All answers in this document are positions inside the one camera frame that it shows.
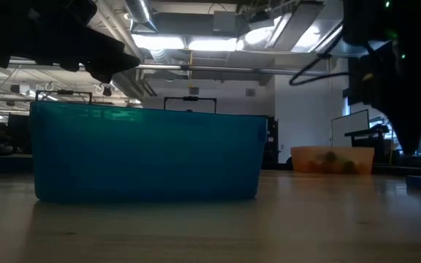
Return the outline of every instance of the translucent container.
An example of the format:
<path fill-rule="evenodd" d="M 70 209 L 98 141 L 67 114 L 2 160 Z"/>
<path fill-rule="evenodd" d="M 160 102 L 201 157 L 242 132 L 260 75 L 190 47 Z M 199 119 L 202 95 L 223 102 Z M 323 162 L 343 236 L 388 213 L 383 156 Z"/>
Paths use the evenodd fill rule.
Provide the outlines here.
<path fill-rule="evenodd" d="M 31 136 L 42 201 L 246 199 L 257 192 L 266 120 L 34 102 Z"/>
<path fill-rule="evenodd" d="M 294 171 L 370 175 L 374 148 L 308 146 L 291 148 Z"/>

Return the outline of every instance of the table surface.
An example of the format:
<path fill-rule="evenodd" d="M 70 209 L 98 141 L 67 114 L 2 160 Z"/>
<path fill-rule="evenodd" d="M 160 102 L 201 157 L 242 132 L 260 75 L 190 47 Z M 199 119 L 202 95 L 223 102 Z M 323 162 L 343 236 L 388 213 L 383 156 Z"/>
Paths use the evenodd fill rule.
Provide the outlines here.
<path fill-rule="evenodd" d="M 263 172 L 244 202 L 54 205 L 0 176 L 0 262 L 420 262 L 403 178 Z"/>

